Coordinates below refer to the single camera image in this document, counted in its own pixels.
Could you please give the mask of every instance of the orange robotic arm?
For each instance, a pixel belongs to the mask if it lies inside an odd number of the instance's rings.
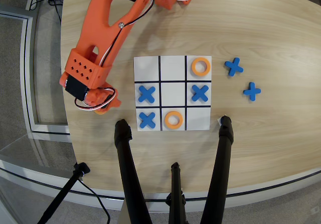
[[[76,48],[71,50],[60,84],[75,97],[75,104],[82,110],[104,114],[111,107],[119,107],[118,92],[106,83],[117,53],[133,24],[143,17],[156,3],[171,9],[177,0],[135,0],[130,11],[114,25],[108,25],[112,0],[92,0]],[[190,0],[181,0],[188,4]],[[80,106],[77,100],[87,106]]]

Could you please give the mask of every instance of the blue x piece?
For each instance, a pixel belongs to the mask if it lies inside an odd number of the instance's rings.
[[[140,127],[143,129],[147,125],[150,126],[152,129],[155,128],[155,123],[152,121],[153,118],[155,118],[155,113],[150,113],[148,116],[144,113],[140,113],[139,117],[141,118],[142,122],[140,123]]]
[[[155,90],[155,87],[150,87],[149,90],[147,90],[144,86],[140,86],[139,91],[141,92],[141,96],[138,101],[143,102],[147,99],[150,103],[155,102],[155,98],[152,96],[152,93],[155,92]]]
[[[244,90],[243,93],[244,93],[244,95],[250,96],[250,100],[254,102],[255,101],[255,95],[261,93],[261,89],[260,88],[255,88],[255,83],[254,82],[250,82],[249,88],[250,89],[248,89],[248,90]]]
[[[195,94],[192,97],[192,100],[196,102],[199,98],[201,98],[204,102],[207,102],[209,100],[208,97],[206,97],[205,92],[209,90],[209,87],[204,85],[201,89],[197,87],[196,85],[193,85],[192,90],[194,90]]]
[[[238,57],[234,58],[233,62],[225,62],[225,66],[230,68],[229,76],[233,77],[236,72],[243,72],[244,69],[239,66],[240,59]]]

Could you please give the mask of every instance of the camera tripod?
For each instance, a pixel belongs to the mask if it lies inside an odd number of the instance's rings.
[[[130,222],[131,224],[152,224],[129,146],[132,135],[130,126],[126,120],[120,120],[116,123],[114,140],[118,152],[121,180]],[[214,170],[201,224],[222,223],[233,141],[234,135],[231,119],[227,116],[223,116],[221,118],[219,144]],[[75,171],[73,172],[73,176],[49,205],[38,224],[45,224],[51,218],[78,178],[90,172],[90,169],[85,163],[76,164],[74,167]],[[166,199],[166,204],[170,207],[169,224],[188,224],[185,213],[186,200],[181,189],[180,166],[175,162],[171,168],[172,191]],[[110,216],[106,210],[105,212],[108,215],[107,223],[109,223]]]

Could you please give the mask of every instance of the orange o piece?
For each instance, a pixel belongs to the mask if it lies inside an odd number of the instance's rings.
[[[200,61],[203,61],[206,64],[206,69],[205,69],[204,72],[199,72],[199,71],[196,70],[196,63],[198,63]],[[198,57],[192,63],[192,71],[197,76],[204,77],[206,74],[208,74],[210,72],[210,70],[211,70],[211,64],[210,64],[209,60],[207,60],[204,57]]]
[[[169,122],[169,118],[171,116],[176,116],[176,117],[179,117],[179,122],[176,124],[176,125],[172,125],[170,124]],[[181,113],[177,112],[177,111],[171,111],[169,112],[166,117],[165,117],[165,124],[167,127],[169,127],[171,130],[176,130],[178,129],[180,126],[182,126],[183,124],[183,116],[181,115]]]

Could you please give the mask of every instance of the glass panel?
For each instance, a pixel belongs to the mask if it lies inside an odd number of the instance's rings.
[[[71,143],[33,140],[27,135],[2,149],[0,155],[28,164],[64,171],[73,171],[76,164]]]
[[[21,187],[0,177],[0,200],[18,223],[38,223],[53,199],[53,197]],[[120,212],[115,210],[109,210],[108,212],[111,217],[110,224],[116,224]],[[63,201],[47,223],[85,224],[106,222],[107,216],[102,208]]]

